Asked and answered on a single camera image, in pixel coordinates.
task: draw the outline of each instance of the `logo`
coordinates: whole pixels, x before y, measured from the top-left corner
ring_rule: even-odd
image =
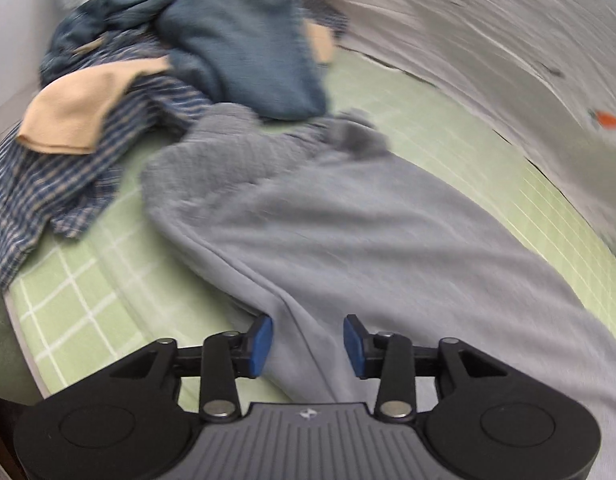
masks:
[[[313,410],[312,408],[306,408],[305,410],[300,411],[299,415],[301,415],[305,420],[312,420],[319,415],[319,412],[317,410]]]

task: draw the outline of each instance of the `light gray fabric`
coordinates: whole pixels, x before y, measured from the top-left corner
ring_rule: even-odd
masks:
[[[346,314],[418,345],[457,336],[591,409],[604,443],[590,478],[616,480],[613,337],[546,261],[362,118],[275,137],[215,105],[142,185],[179,257],[273,318],[266,371],[293,400],[372,402],[376,383],[347,361]]]
[[[522,150],[616,256],[616,0],[331,0],[343,40],[430,81]]]

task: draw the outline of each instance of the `laundry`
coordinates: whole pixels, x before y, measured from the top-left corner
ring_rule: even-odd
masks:
[[[596,467],[616,478],[610,332],[548,262],[389,153],[363,117],[268,136],[249,110],[214,105],[149,161],[142,192],[181,261],[235,298],[238,329],[273,318],[266,370],[292,400],[372,402],[376,384],[347,362],[346,314],[415,345],[456,336],[586,405],[604,435]]]
[[[59,78],[102,64],[167,56],[172,68],[167,74],[136,78],[127,88],[126,94],[112,108],[108,107],[112,104],[111,100],[106,100],[105,105],[100,107],[92,104],[90,110],[97,110],[96,120],[86,126],[87,134],[84,137],[80,136],[82,132],[76,137],[67,133],[65,138],[69,138],[68,141],[62,137],[63,140],[56,142],[58,132],[36,128],[34,131],[32,128],[25,128],[20,137],[24,144],[27,142],[25,139],[30,139],[36,143],[35,149],[53,152],[57,151],[57,146],[48,149],[50,144],[59,144],[62,146],[60,150],[69,143],[75,144],[73,150],[65,151],[81,155],[37,153],[19,142],[13,143],[20,126],[4,140],[0,146],[1,287],[12,282],[27,255],[36,247],[46,224],[50,223],[55,233],[68,238],[79,238],[88,229],[99,213],[114,199],[122,175],[117,161],[141,134],[150,128],[161,126],[173,138],[177,138],[199,119],[213,102],[204,92],[186,84],[174,74],[177,71],[173,63],[173,56],[177,56],[176,49],[166,48],[165,38],[158,36],[158,31],[147,23],[150,16],[154,17],[155,13],[173,1],[91,0],[57,28],[50,50],[40,67],[41,83],[44,87],[41,94],[48,90],[51,83],[58,83]],[[315,102],[320,101],[320,96],[325,94],[318,81],[320,75],[316,70],[317,63],[325,64],[331,59],[334,38],[339,38],[345,31],[347,18],[324,0],[256,1],[260,5],[253,5],[248,10],[238,9],[239,5],[244,3],[241,0],[233,0],[234,6],[228,6],[232,9],[228,13],[224,12],[226,9],[212,10],[215,19],[209,18],[208,24],[214,27],[217,38],[223,38],[230,45],[212,45],[212,49],[217,51],[213,56],[218,57],[210,56],[208,59],[220,62],[225,70],[222,72],[218,67],[213,67],[209,73],[233,77],[235,82],[235,85],[232,85],[228,79],[221,79],[221,90],[215,88],[218,92],[215,98],[219,98],[221,94],[225,99],[248,102],[258,108],[262,115],[265,115],[265,107],[268,106],[268,112],[272,109],[278,112],[268,113],[270,117],[296,118],[303,117],[305,113],[321,113],[321,108],[316,106]],[[307,7],[299,8],[304,2]],[[101,12],[104,12],[102,9],[111,13],[106,20],[101,19]],[[259,22],[254,20],[252,13],[263,10],[265,13],[278,11],[276,15],[283,23],[265,17]],[[189,10],[184,9],[182,14],[174,12],[174,16],[192,20],[194,17],[188,15],[188,12]],[[221,22],[225,20],[225,23],[228,23],[232,20],[231,12],[242,13],[242,17],[235,23],[230,22],[223,30]],[[250,16],[252,20],[244,20],[245,16]],[[168,24],[168,20],[163,20],[163,16],[160,19],[162,24]],[[250,30],[249,27],[255,27],[256,30]],[[246,38],[246,28],[254,34],[253,38],[259,38],[261,41],[250,41]],[[173,39],[177,40],[177,32],[174,30],[171,33]],[[307,37],[312,38],[312,44],[307,41]],[[179,54],[177,59],[187,56],[182,51]],[[246,64],[250,68],[245,67],[240,72],[237,70],[239,64]],[[251,68],[265,68],[265,75],[262,73],[261,79],[254,81],[251,78]],[[98,70],[105,72],[110,69],[108,67]],[[317,85],[313,88],[316,89],[315,93],[309,91],[309,84],[304,85],[312,81],[312,75]],[[82,75],[73,74],[71,77],[81,78]],[[116,81],[114,85],[117,91],[123,88],[123,84],[118,83]],[[283,91],[275,94],[280,88]],[[228,91],[229,94],[222,94],[223,91]],[[257,103],[259,98],[264,102]],[[68,101],[75,103],[78,97],[70,96]],[[61,114],[61,110],[55,109],[50,117],[57,118]],[[45,116],[36,114],[33,117],[47,124]],[[84,123],[84,117],[79,113],[70,118],[76,120],[77,124]]]
[[[104,63],[65,75],[33,99],[16,140],[40,153],[92,153],[108,113],[132,82],[168,68],[168,58],[157,57]]]
[[[107,38],[86,66],[166,55],[159,39],[144,29]],[[18,127],[0,145],[0,287],[12,282],[35,248],[46,224],[78,238],[114,199],[122,174],[119,158],[150,128],[182,135],[211,104],[200,91],[171,75],[141,76],[104,121],[96,150],[56,155],[13,142]]]
[[[73,72],[81,58],[75,50],[105,32],[153,22],[171,46],[172,74],[211,101],[279,120],[323,115],[326,95],[300,6],[301,0],[90,0],[57,27],[41,82]]]

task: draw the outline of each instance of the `beige cloth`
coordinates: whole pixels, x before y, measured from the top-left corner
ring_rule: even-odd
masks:
[[[16,140],[35,152],[92,153],[105,118],[131,83],[168,68],[168,57],[158,57],[105,63],[65,75],[34,98]]]
[[[305,23],[314,60],[320,64],[329,64],[335,55],[335,37],[332,30],[312,20],[305,20]]]

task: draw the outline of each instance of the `clothing pile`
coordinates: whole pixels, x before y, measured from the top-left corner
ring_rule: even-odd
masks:
[[[90,0],[57,28],[43,89],[0,145],[0,286],[47,224],[78,238],[118,188],[116,164],[213,102],[263,118],[326,112],[321,65],[346,18],[324,0]]]

